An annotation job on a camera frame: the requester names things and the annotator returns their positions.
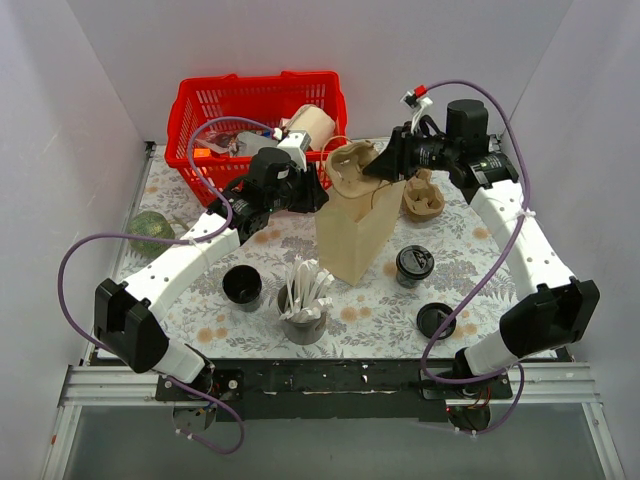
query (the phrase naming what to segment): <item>gray cup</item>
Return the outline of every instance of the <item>gray cup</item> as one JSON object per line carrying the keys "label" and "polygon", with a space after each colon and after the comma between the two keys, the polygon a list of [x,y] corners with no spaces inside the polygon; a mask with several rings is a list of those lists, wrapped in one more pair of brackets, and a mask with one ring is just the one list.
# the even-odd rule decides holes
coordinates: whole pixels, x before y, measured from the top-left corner
{"label": "gray cup", "polygon": [[[278,310],[284,312],[287,304],[287,286],[285,285],[278,292]],[[289,340],[298,345],[311,345],[316,343],[327,329],[327,312],[323,312],[320,318],[309,320],[305,323],[296,323],[291,320],[282,322],[282,330]]]}

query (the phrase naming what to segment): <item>black lid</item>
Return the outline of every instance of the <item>black lid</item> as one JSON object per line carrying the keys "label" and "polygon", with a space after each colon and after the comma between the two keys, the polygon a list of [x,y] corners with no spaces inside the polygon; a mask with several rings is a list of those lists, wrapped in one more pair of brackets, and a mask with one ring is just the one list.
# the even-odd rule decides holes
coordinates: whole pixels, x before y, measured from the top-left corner
{"label": "black lid", "polygon": [[[449,305],[444,303],[428,303],[420,309],[416,318],[418,330],[427,337],[433,337],[436,330],[440,328],[440,325],[444,323],[449,315],[453,312],[453,309]],[[438,340],[444,340],[449,338],[456,329],[456,319],[449,324],[449,326],[440,334]]]}
{"label": "black lid", "polygon": [[238,265],[225,273],[222,289],[232,302],[245,304],[260,295],[262,280],[255,268],[249,265]]}
{"label": "black lid", "polygon": [[396,267],[413,280],[424,280],[433,271],[435,262],[431,252],[420,245],[403,248],[396,257]]}

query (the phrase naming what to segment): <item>floral tablecloth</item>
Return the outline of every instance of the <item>floral tablecloth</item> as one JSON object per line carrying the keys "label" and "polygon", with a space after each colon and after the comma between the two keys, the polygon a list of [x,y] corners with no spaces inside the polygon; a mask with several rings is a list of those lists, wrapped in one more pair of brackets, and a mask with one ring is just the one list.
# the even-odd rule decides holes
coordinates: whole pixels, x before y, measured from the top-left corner
{"label": "floral tablecloth", "polygon": [[[377,148],[384,144],[379,142]],[[156,149],[139,211],[155,210],[174,223],[192,225],[202,206],[180,174],[164,161],[164,148]],[[316,258],[313,215],[279,213],[269,226],[242,248],[212,265],[177,299],[161,324],[169,336],[192,345],[211,358],[417,358],[427,339],[416,327],[416,314],[429,302],[455,306],[480,280],[498,256],[498,247],[480,218],[453,187],[447,175],[436,172],[446,207],[438,218],[412,223],[400,213],[392,238],[367,270],[357,287],[336,280],[329,290],[330,310],[325,335],[306,347],[284,336],[275,296],[284,284],[284,269],[296,255]],[[412,244],[426,247],[435,258],[431,276],[414,290],[395,281],[395,257]],[[129,250],[119,280],[150,262]],[[244,313],[226,299],[222,277],[234,265],[249,264],[263,280],[263,303]],[[434,357],[453,357],[498,328],[502,313],[516,303],[515,286],[505,266],[458,318],[451,337],[438,342]],[[104,352],[101,357],[108,357]],[[539,356],[555,357],[553,352]]]}

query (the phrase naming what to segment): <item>brown paper coffee filter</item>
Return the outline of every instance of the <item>brown paper coffee filter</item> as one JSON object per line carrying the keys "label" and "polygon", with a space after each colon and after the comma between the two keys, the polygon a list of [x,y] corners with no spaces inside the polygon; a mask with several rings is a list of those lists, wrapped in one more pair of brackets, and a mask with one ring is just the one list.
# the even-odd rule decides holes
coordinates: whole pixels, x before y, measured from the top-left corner
{"label": "brown paper coffee filter", "polygon": [[426,168],[418,170],[416,176],[407,182],[402,194],[404,208],[414,222],[431,220],[444,209],[444,196],[437,185],[431,183],[431,173]]}
{"label": "brown paper coffee filter", "polygon": [[364,167],[377,156],[373,143],[366,140],[344,145],[331,152],[325,170],[336,192],[345,198],[358,198],[379,188],[383,182],[362,174]]}

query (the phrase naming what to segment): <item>black round container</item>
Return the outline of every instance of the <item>black round container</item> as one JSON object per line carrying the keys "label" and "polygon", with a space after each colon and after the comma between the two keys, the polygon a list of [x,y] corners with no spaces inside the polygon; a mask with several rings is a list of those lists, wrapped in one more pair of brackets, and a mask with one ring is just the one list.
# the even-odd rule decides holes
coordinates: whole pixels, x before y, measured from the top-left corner
{"label": "black round container", "polygon": [[405,288],[415,288],[433,271],[433,255],[420,245],[403,248],[396,257],[396,280]]}
{"label": "black round container", "polygon": [[[444,323],[453,309],[444,303],[428,303],[420,309],[416,316],[418,330],[427,338],[433,337],[436,330]],[[449,326],[440,334],[438,340],[449,338],[456,329],[457,321],[454,318]]]}
{"label": "black round container", "polygon": [[238,265],[222,279],[222,289],[233,303],[245,312],[253,312],[260,306],[262,280],[258,271],[249,265]]}

